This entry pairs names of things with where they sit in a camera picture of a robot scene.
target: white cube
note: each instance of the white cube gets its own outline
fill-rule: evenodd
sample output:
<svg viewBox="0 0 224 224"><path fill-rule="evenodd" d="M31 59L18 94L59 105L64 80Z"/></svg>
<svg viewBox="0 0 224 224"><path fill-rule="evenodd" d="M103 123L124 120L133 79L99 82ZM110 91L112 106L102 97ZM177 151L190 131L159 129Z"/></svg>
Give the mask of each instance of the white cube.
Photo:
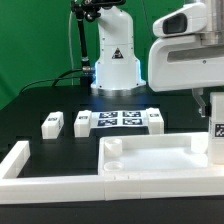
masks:
<svg viewBox="0 0 224 224"><path fill-rule="evenodd" d="M62 112L50 113L41 126L43 139L57 139L64 125Z"/></svg>

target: white block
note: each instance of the white block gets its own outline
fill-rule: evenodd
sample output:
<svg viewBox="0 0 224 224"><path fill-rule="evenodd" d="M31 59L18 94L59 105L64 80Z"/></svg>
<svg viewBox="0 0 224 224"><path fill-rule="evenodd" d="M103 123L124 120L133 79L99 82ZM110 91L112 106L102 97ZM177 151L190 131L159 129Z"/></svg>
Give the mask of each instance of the white block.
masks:
<svg viewBox="0 0 224 224"><path fill-rule="evenodd" d="M19 141L0 164L0 179L16 178L30 157L28 141Z"/></svg>
<svg viewBox="0 0 224 224"><path fill-rule="evenodd" d="M224 165L224 93L211 93L212 116L209 122L209 161Z"/></svg>
<svg viewBox="0 0 224 224"><path fill-rule="evenodd" d="M92 112L80 111L74 123L75 137L89 137L91 129Z"/></svg>
<svg viewBox="0 0 224 224"><path fill-rule="evenodd" d="M41 126L43 139L56 139L64 125L62 112L50 113Z"/></svg>
<svg viewBox="0 0 224 224"><path fill-rule="evenodd" d="M159 109L146 109L148 117L148 129L150 135L164 134L164 121Z"/></svg>

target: white platform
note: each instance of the white platform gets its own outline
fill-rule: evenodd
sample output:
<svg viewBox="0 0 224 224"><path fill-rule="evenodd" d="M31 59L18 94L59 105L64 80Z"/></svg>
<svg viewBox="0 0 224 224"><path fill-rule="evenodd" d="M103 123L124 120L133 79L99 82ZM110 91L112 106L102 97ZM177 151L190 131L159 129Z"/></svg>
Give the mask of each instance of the white platform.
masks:
<svg viewBox="0 0 224 224"><path fill-rule="evenodd" d="M0 204L224 195L207 148L208 133L102 138L98 175L2 177Z"/></svg>

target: white plastic piece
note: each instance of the white plastic piece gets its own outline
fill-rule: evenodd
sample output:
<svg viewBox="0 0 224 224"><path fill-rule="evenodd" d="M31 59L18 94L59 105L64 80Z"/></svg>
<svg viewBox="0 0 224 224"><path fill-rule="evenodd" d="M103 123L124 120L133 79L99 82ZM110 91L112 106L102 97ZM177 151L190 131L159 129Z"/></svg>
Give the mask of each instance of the white plastic piece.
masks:
<svg viewBox="0 0 224 224"><path fill-rule="evenodd" d="M0 180L0 204L102 200L104 178L100 176Z"/></svg>
<svg viewBox="0 0 224 224"><path fill-rule="evenodd" d="M207 7L204 3L193 3L184 5L182 9L175 11L153 24L153 32L157 37L168 37L177 35L187 35L201 31L207 25ZM164 21L178 14L184 14L187 17L187 29L184 33L165 34L163 30Z"/></svg>
<svg viewBox="0 0 224 224"><path fill-rule="evenodd" d="M184 54L192 49L206 49L201 46L200 35L158 39L149 54L149 86L154 91L169 91L224 85L224 57L209 58L211 48L203 59L168 60L170 52Z"/></svg>
<svg viewBox="0 0 224 224"><path fill-rule="evenodd" d="M115 6L110 10L101 9L100 13L100 58L96 62L96 81L91 87L126 91L145 85L140 61L134 54L131 16Z"/></svg>
<svg viewBox="0 0 224 224"><path fill-rule="evenodd" d="M108 157L119 157L122 154L122 140L108 139L105 142L105 155Z"/></svg>
<svg viewBox="0 0 224 224"><path fill-rule="evenodd" d="M89 137L91 130L92 112L80 111L74 123L75 137Z"/></svg>
<svg viewBox="0 0 224 224"><path fill-rule="evenodd" d="M204 146L192 151L196 142L206 145L208 137L188 133L102 138L99 175L1 179L0 204L223 195L224 166L209 164ZM107 157L105 142L117 138L122 140L122 155Z"/></svg>
<svg viewBox="0 0 224 224"><path fill-rule="evenodd" d="M16 178L30 157L28 141L19 141L0 164L1 179Z"/></svg>
<svg viewBox="0 0 224 224"><path fill-rule="evenodd" d="M211 93L209 160L224 165L224 93Z"/></svg>
<svg viewBox="0 0 224 224"><path fill-rule="evenodd" d="M146 109L150 135L164 134L164 121L159 109Z"/></svg>
<svg viewBox="0 0 224 224"><path fill-rule="evenodd" d="M50 113L41 126L43 139L57 139L64 125L62 112Z"/></svg>

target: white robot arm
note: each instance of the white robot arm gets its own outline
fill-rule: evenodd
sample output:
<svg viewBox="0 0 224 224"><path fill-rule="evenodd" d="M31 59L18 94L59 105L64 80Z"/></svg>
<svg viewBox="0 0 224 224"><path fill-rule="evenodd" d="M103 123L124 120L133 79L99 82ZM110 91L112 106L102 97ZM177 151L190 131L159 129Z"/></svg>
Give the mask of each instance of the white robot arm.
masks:
<svg viewBox="0 0 224 224"><path fill-rule="evenodd" d="M206 107L200 95L204 87L224 85L223 18L224 0L194 0L155 22L159 39L151 48L148 71L154 91L193 89L202 117L210 117L210 162L222 165L224 93L211 94L211 107Z"/></svg>
<svg viewBox="0 0 224 224"><path fill-rule="evenodd" d="M95 94L131 95L146 85L134 54L133 20L116 7L124 3L125 0L85 0L81 5L86 20L97 19L99 26L100 58L91 85Z"/></svg>

